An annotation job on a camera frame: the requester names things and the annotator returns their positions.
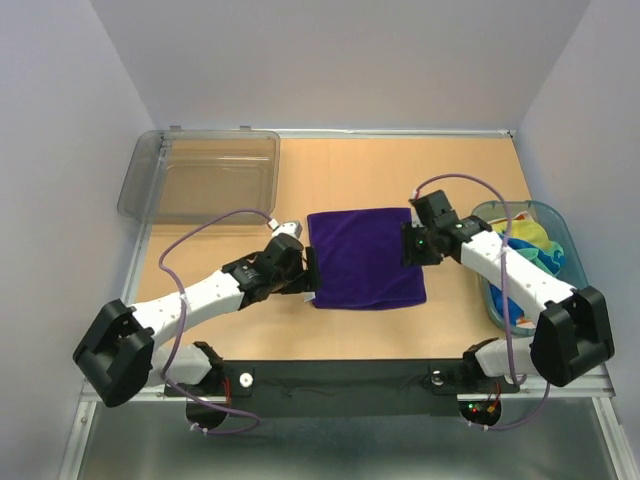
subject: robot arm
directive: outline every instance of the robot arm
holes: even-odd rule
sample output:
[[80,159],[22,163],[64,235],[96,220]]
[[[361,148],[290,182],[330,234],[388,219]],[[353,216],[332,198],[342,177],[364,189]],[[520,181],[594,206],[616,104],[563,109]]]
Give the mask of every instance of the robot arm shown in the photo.
[[[500,286],[502,239],[477,217],[460,220],[442,191],[411,201],[418,219],[402,225],[403,261],[438,265],[445,257]],[[178,293],[151,302],[125,306],[106,304],[80,342],[73,358],[106,406],[120,405],[144,386],[164,383],[161,372],[176,333],[181,300],[187,304],[184,330],[224,313],[265,300],[272,293],[315,291],[320,278],[313,248],[298,240],[297,222],[278,227],[262,252],[223,266],[210,277]],[[607,307],[593,287],[577,290],[539,270],[507,248],[511,298],[536,322],[533,340],[513,341],[515,371],[539,374],[564,386],[611,358],[613,340]],[[472,376],[501,377],[510,373],[507,344],[490,339],[463,355]],[[223,375],[222,359],[205,343],[181,347],[171,365],[177,383],[198,385],[205,377]]]
[[[402,226],[405,265],[437,265],[451,256],[500,287],[502,239],[477,217],[459,220],[441,190],[411,201],[419,220]],[[509,296],[536,324],[530,338],[513,341],[518,374],[539,374],[564,386],[613,356],[604,296],[577,290],[506,248]],[[509,374],[505,340],[474,346],[471,355],[487,377]]]
[[[301,230],[298,222],[279,226],[264,251],[229,263],[188,287],[183,298],[187,304],[184,330],[263,301],[272,293],[318,288],[315,252],[303,248],[298,240]],[[106,406],[120,405],[143,387],[164,383],[160,372],[169,349],[162,345],[176,333],[181,300],[176,292],[129,307],[114,300],[100,310],[73,359]],[[216,368],[217,360],[221,359],[204,343],[181,347],[171,376],[178,383],[196,385]]]

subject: wooden table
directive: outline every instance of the wooden table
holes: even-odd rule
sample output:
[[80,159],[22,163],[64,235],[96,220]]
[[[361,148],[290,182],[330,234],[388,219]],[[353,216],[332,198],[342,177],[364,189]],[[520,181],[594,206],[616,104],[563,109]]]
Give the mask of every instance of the wooden table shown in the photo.
[[[274,216],[280,222],[299,219],[306,228],[306,216],[313,212],[408,206],[417,184],[449,172],[481,177],[507,200],[530,197],[510,139],[283,139]],[[443,180],[433,187],[438,188],[460,216],[493,199],[466,180]],[[137,301],[175,290],[157,261],[186,231],[183,226],[153,228]],[[191,284],[263,249],[269,235],[264,226],[211,227],[171,253],[167,264]],[[306,232],[302,241],[308,242]],[[317,310],[301,296],[273,295],[189,330],[183,342],[204,340],[229,359],[454,358],[474,343],[502,335],[487,316],[474,273],[447,259],[424,268],[424,276],[428,301],[416,307]]]

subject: gray wall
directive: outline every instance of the gray wall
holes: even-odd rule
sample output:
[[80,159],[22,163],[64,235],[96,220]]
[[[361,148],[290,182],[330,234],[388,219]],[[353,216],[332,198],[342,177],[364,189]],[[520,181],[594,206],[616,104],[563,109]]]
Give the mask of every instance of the gray wall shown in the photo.
[[132,238],[115,204],[151,121],[87,0],[2,3],[0,478],[56,478],[71,353],[122,288]]
[[640,2],[594,0],[516,137],[535,198],[564,215],[607,296],[609,370],[640,459]]
[[160,128],[514,128],[588,0],[92,0]]

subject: purple towel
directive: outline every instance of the purple towel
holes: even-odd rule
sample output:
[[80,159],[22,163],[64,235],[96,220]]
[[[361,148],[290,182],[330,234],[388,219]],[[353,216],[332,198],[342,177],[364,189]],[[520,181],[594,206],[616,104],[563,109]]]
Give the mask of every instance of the purple towel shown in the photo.
[[313,213],[307,217],[322,287],[317,308],[386,310],[427,301],[421,267],[402,266],[408,208]]

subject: transparent lid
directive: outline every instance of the transparent lid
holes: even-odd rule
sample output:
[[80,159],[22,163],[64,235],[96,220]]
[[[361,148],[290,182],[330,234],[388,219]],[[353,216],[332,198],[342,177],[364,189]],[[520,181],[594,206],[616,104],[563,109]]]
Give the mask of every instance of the transparent lid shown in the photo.
[[[240,208],[275,206],[280,137],[251,129],[158,130],[136,144],[118,211],[140,222],[201,224]],[[222,223],[259,224],[241,214]]]

